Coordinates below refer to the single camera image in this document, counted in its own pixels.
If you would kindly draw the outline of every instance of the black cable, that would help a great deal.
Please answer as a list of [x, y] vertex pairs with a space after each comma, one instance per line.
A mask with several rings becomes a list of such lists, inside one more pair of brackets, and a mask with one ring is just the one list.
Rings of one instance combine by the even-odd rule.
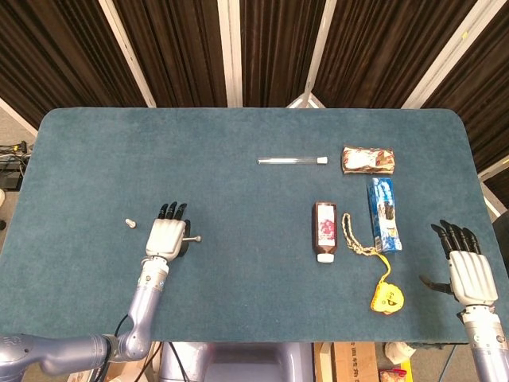
[[150, 362], [152, 362], [152, 360], [156, 357], [156, 355], [159, 353], [159, 350], [161, 350], [162, 348], [162, 342], [159, 343], [159, 346], [157, 347], [156, 351], [153, 352], [152, 354], [152, 357], [149, 358], [149, 360], [145, 363], [145, 366], [143, 366], [143, 369], [141, 370], [141, 372], [138, 374], [138, 376], [136, 377], [136, 379], [134, 380], [134, 382], [138, 382], [140, 380], [140, 378], [142, 378], [142, 375], [143, 373], [145, 372], [146, 368], [149, 367], [149, 364]]
[[[0, 156], [3, 156], [0, 158], [0, 163], [4, 163], [4, 166], [0, 169], [0, 177], [6, 177], [16, 172], [21, 172], [22, 175], [23, 173], [19, 170], [19, 167], [23, 167], [23, 170], [26, 170], [26, 166], [28, 165], [27, 158], [30, 157], [30, 154], [19, 155], [17, 151], [8, 152], [5, 150], [0, 150]], [[9, 167], [11, 164], [17, 164], [17, 168], [8, 170], [7, 167]]]
[[184, 382], [190, 382], [188, 377], [188, 373], [185, 372], [184, 365], [182, 364], [181, 358], [178, 356], [177, 351], [175, 350], [175, 346], [172, 342], [168, 342], [170, 348], [172, 348], [173, 354], [175, 354], [175, 358], [177, 359], [178, 366], [181, 368], [182, 378], [184, 378]]
[[119, 330], [120, 330], [120, 326], [122, 326], [122, 324], [124, 323], [124, 321], [126, 320], [126, 318], [129, 317], [129, 314], [126, 314], [124, 316], [124, 318], [122, 320], [120, 320], [119, 324], [117, 325], [117, 329], [115, 329], [115, 337], [117, 337], [119, 335]]
[[99, 374], [95, 378], [94, 382], [99, 382], [100, 380], [103, 380], [103, 378], [106, 376], [106, 371], [108, 369], [108, 367], [107, 367], [108, 359], [110, 358], [110, 355], [111, 355], [111, 344], [110, 344], [110, 342], [108, 340], [107, 340], [107, 344], [108, 344], [108, 347], [107, 347], [107, 350], [106, 350], [106, 358], [104, 358], [104, 363], [103, 363], [103, 366], [101, 368], [101, 371], [99, 372]]
[[447, 361], [445, 362], [445, 366], [442, 369], [442, 373], [440, 374], [440, 378], [438, 379], [438, 382], [442, 382], [445, 378], [445, 374], [447, 373], [447, 369], [449, 368], [449, 365], [451, 363], [451, 360], [453, 358], [454, 352], [456, 352], [456, 345], [453, 346], [453, 350], [451, 350], [451, 353], [449, 354], [449, 358], [447, 358]]
[[[122, 326], [122, 324], [124, 323], [124, 321], [126, 320], [126, 318], [128, 318], [129, 315], [125, 315], [123, 317], [122, 320], [120, 320], [119, 324], [117, 325], [117, 329], [115, 329], [115, 337], [117, 337], [119, 335], [119, 330], [120, 330], [120, 327]], [[106, 371], [108, 370], [108, 360], [110, 359], [110, 355], [111, 355], [111, 344], [110, 342], [108, 341], [108, 349], [106, 351], [106, 358], [104, 359], [104, 363], [103, 363], [103, 366], [101, 366], [101, 371], [99, 372], [99, 374], [97, 375], [97, 377], [94, 379], [94, 382], [99, 382], [106, 374]]]

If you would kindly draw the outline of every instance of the gray chair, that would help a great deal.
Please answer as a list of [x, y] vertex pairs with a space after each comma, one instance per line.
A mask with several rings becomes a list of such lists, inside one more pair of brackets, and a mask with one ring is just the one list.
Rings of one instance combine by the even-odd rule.
[[503, 262], [506, 265], [507, 275], [509, 275], [509, 210], [499, 216], [493, 222], [496, 239], [499, 242], [500, 252], [502, 252]]

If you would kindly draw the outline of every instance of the screw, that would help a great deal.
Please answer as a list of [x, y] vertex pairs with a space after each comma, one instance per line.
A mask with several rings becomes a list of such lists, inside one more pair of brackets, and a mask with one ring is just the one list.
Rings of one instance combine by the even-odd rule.
[[136, 228], [136, 222], [134, 220], [126, 219], [126, 224], [129, 226], [129, 228]]
[[185, 237], [184, 239], [182, 239], [182, 241], [196, 241], [197, 243], [199, 243], [201, 241], [201, 236], [198, 235], [194, 237]]

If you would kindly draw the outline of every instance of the robot finger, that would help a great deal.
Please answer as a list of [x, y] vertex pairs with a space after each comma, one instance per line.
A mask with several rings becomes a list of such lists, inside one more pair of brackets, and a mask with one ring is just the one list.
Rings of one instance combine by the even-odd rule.
[[460, 241], [458, 240], [458, 237], [457, 237], [456, 233], [454, 232], [453, 226], [445, 220], [440, 220], [440, 224], [442, 224], [442, 227], [444, 227], [445, 231], [447, 232], [449, 241], [451, 242], [451, 245], [453, 246], [453, 251], [461, 251]]
[[436, 292], [446, 293], [446, 294], [454, 294], [453, 289], [451, 288], [451, 284], [445, 283], [434, 283], [428, 277], [424, 275], [419, 275], [419, 279], [422, 281], [424, 285], [426, 285], [430, 290], [435, 290]]
[[480, 255], [479, 242], [477, 241], [477, 237], [476, 235], [474, 235], [474, 232], [470, 231], [468, 228], [463, 228], [462, 231], [467, 240], [470, 242], [470, 248], [472, 249], [472, 251]]
[[175, 207], [177, 207], [176, 201], [174, 201], [171, 205], [169, 205], [168, 212], [166, 213], [166, 219], [173, 219], [173, 213], [175, 212]]
[[454, 232], [456, 233], [456, 236], [459, 238], [461, 250], [470, 252], [470, 246], [468, 245], [467, 238], [465, 237], [461, 228], [459, 228], [455, 224], [452, 224], [452, 226], [453, 226]]
[[442, 248], [444, 248], [445, 258], [449, 260], [449, 254], [454, 250], [453, 246], [451, 245], [451, 241], [447, 236], [447, 232], [442, 227], [435, 224], [431, 224], [431, 228], [438, 234]]
[[187, 206], [188, 206], [187, 203], [182, 203], [181, 205], [179, 205], [177, 211], [175, 212], [175, 216], [173, 217], [173, 219], [175, 219], [175, 220], [182, 219], [182, 215], [184, 215], [184, 210]]
[[159, 210], [159, 215], [157, 215], [158, 219], [164, 219], [166, 214], [166, 209], [168, 208], [168, 203], [164, 203]]

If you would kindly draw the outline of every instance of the bottle label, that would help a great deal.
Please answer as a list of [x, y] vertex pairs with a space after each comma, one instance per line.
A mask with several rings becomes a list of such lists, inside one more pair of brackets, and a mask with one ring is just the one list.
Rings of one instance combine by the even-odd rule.
[[318, 246], [336, 246], [336, 222], [334, 221], [334, 207], [332, 205], [318, 205]]

